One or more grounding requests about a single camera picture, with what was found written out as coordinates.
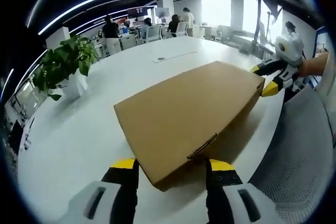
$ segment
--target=cardboard box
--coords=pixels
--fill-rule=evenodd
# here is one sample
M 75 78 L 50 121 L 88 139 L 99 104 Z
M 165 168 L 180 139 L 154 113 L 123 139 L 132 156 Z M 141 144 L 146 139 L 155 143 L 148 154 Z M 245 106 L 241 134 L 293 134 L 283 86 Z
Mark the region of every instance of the cardboard box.
M 143 171 L 164 191 L 219 133 L 248 115 L 264 82 L 216 61 L 160 82 L 114 109 Z

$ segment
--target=window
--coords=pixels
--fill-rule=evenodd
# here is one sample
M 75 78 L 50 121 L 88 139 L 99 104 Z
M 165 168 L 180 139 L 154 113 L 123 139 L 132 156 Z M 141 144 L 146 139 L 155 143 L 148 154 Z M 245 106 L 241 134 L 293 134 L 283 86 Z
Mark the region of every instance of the window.
M 231 0 L 202 0 L 202 22 L 230 26 Z
M 261 1 L 261 14 L 260 21 L 265 25 L 265 30 L 267 29 L 267 21 L 269 8 Z M 256 31 L 258 18 L 258 0 L 244 0 L 244 14 L 243 14 L 243 30 L 253 33 Z M 282 30 L 282 11 L 278 16 L 277 21 L 272 25 L 274 17 L 271 16 L 269 19 L 269 34 L 267 36 L 268 40 L 274 42 L 277 36 L 281 35 Z

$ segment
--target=white conference table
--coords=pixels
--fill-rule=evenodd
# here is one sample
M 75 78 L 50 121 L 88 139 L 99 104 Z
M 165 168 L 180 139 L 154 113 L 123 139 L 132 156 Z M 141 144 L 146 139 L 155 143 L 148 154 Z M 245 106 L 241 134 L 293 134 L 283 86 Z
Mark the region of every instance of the white conference table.
M 166 59 L 154 62 L 158 57 Z M 36 216 L 43 222 L 57 220 L 67 211 L 72 196 L 90 182 L 100 180 L 118 159 L 133 157 L 114 104 L 216 60 L 247 70 L 260 63 L 253 56 L 217 42 L 177 37 L 136 46 L 95 63 L 87 78 L 87 92 L 75 102 L 64 97 L 57 102 L 48 98 L 27 122 L 24 133 L 35 118 L 29 133 L 32 144 L 18 156 L 19 188 Z M 242 125 L 248 141 L 233 165 L 243 182 L 252 177 L 271 142 L 283 94 L 260 98 Z M 205 224 L 205 199 L 203 180 L 163 193 L 140 169 L 134 223 Z

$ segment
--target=plant leaf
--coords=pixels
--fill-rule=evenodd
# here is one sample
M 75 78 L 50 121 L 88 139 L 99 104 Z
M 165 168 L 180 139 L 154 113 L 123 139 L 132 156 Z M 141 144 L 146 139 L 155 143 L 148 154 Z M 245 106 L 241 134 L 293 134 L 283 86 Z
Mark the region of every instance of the plant leaf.
M 83 61 L 80 61 L 78 63 L 79 63 L 79 72 L 84 76 L 88 76 L 89 66 Z
M 49 94 L 49 97 L 51 97 L 54 101 L 58 101 L 62 96 L 59 94 Z

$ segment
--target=gray fabric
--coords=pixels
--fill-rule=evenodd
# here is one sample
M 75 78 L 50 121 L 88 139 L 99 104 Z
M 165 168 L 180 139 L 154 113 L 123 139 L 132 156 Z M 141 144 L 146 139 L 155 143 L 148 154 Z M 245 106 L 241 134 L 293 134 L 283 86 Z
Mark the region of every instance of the gray fabric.
M 274 138 L 250 182 L 276 204 L 287 223 L 316 209 L 333 167 L 332 134 L 317 94 L 306 87 L 284 104 Z

